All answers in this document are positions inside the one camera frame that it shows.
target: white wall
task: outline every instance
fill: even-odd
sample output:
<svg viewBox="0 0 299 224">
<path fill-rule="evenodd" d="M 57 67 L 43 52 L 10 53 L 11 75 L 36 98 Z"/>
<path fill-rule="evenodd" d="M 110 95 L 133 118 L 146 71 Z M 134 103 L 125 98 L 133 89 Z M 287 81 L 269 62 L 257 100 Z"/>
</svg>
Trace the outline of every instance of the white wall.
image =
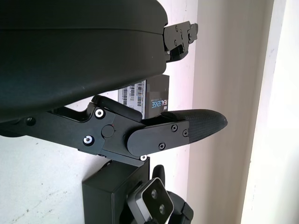
<svg viewBox="0 0 299 224">
<path fill-rule="evenodd" d="M 194 223 L 240 223 L 272 6 L 273 0 L 199 0 L 193 108 L 223 113 L 228 126 L 190 147 Z"/>
<path fill-rule="evenodd" d="M 242 224 L 299 223 L 298 12 L 299 2 L 286 0 L 275 71 L 263 80 Z"/>
</svg>

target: black plastic bracket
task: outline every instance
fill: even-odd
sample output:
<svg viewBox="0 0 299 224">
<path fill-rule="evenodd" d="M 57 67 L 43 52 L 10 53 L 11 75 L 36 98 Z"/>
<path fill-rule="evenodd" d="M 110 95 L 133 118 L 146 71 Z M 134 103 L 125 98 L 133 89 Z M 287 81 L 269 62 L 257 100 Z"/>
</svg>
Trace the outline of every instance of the black plastic bracket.
<svg viewBox="0 0 299 224">
<path fill-rule="evenodd" d="M 184 131 L 188 128 L 188 121 L 180 121 L 136 130 L 128 139 L 128 151 L 132 155 L 141 156 L 187 145 L 189 137 L 184 136 Z"/>
<path fill-rule="evenodd" d="M 197 40 L 198 24 L 183 22 L 164 28 L 166 62 L 183 59 L 188 54 L 189 44 Z"/>
</svg>

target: silver screw head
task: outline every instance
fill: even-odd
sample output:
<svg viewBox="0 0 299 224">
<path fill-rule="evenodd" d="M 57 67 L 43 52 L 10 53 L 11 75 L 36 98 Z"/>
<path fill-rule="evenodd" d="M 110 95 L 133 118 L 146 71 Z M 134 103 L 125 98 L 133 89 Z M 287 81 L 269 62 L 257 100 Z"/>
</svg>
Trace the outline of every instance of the silver screw head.
<svg viewBox="0 0 299 224">
<path fill-rule="evenodd" d="M 88 136 L 85 136 L 83 138 L 83 143 L 86 145 L 86 146 L 91 146 L 93 144 L 93 137 L 88 135 Z"/>
<path fill-rule="evenodd" d="M 148 158 L 147 155 L 142 155 L 142 156 L 140 156 L 140 160 L 141 160 L 141 161 L 146 161 L 147 158 Z"/>
<path fill-rule="evenodd" d="M 165 214 L 165 206 L 163 204 L 160 205 L 159 211 L 162 215 Z"/>
<path fill-rule="evenodd" d="M 102 109 L 97 109 L 94 114 L 97 118 L 103 118 L 104 111 Z"/>
</svg>

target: screw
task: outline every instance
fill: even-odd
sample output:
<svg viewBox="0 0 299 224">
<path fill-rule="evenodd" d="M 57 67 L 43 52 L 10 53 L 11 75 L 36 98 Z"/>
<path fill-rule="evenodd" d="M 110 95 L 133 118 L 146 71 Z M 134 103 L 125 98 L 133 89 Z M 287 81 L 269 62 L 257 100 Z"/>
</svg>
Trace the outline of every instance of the screw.
<svg viewBox="0 0 299 224">
<path fill-rule="evenodd" d="M 26 125 L 33 126 L 36 124 L 36 120 L 32 117 L 26 119 Z"/>
<path fill-rule="evenodd" d="M 102 109 L 97 109 L 94 113 L 95 117 L 98 119 L 102 119 L 105 116 L 105 113 Z"/>
<path fill-rule="evenodd" d="M 88 136 L 85 136 L 83 138 L 83 144 L 86 145 L 86 146 L 91 146 L 94 142 L 94 139 L 92 136 L 88 135 Z"/>
<path fill-rule="evenodd" d="M 165 143 L 164 142 L 161 142 L 160 144 L 159 144 L 159 149 L 160 150 L 163 150 L 163 149 L 165 149 Z"/>
<path fill-rule="evenodd" d="M 140 156 L 140 160 L 141 160 L 141 161 L 146 161 L 147 158 L 148 158 L 147 155 L 142 155 L 142 156 Z"/>
<path fill-rule="evenodd" d="M 159 211 L 162 215 L 165 214 L 165 206 L 163 204 L 160 205 Z"/>
<path fill-rule="evenodd" d="M 184 136 L 184 137 L 187 137 L 187 136 L 188 136 L 188 130 L 184 130 L 184 131 L 183 131 L 183 136 Z"/>
<path fill-rule="evenodd" d="M 171 126 L 171 130 L 172 130 L 172 132 L 176 132 L 177 129 L 178 129 L 178 126 L 177 126 L 177 125 L 173 125 L 173 126 Z"/>
<path fill-rule="evenodd" d="M 158 193 L 157 193 L 156 189 L 152 190 L 151 196 L 152 196 L 152 198 L 157 199 Z"/>
</svg>

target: black metal arm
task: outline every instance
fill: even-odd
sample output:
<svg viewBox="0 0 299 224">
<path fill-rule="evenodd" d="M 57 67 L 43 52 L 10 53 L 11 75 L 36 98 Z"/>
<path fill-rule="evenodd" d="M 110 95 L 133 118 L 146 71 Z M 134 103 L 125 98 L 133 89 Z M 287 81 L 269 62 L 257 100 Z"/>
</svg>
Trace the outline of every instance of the black metal arm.
<svg viewBox="0 0 299 224">
<path fill-rule="evenodd" d="M 141 166 L 146 159 L 144 155 L 203 139 L 226 124 L 223 115 L 209 110 L 163 112 L 158 117 L 142 120 L 138 111 L 95 96 L 83 112 L 62 107 L 1 123 L 0 134 L 29 135 Z"/>
</svg>

